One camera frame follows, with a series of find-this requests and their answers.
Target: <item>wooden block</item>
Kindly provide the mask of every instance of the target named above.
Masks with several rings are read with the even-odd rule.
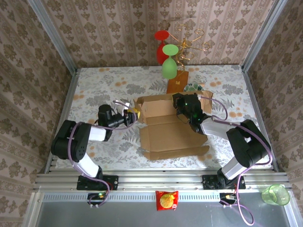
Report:
[[[167,85],[166,94],[183,92],[188,82],[188,71],[177,71],[177,76],[170,79]]]

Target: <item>snack bag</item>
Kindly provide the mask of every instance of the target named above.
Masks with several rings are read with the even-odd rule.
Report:
[[[178,205],[179,194],[176,192],[156,191],[157,210],[175,210]]]

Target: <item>wall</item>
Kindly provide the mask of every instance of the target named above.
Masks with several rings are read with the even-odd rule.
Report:
[[[189,27],[205,31],[189,64],[240,64],[273,0],[43,0],[53,24],[78,68],[157,65],[154,39],[168,30],[179,39]]]
[[[303,213],[303,1],[289,0],[248,71],[273,150]]]
[[[21,226],[70,75],[25,0],[0,1],[0,226]]]

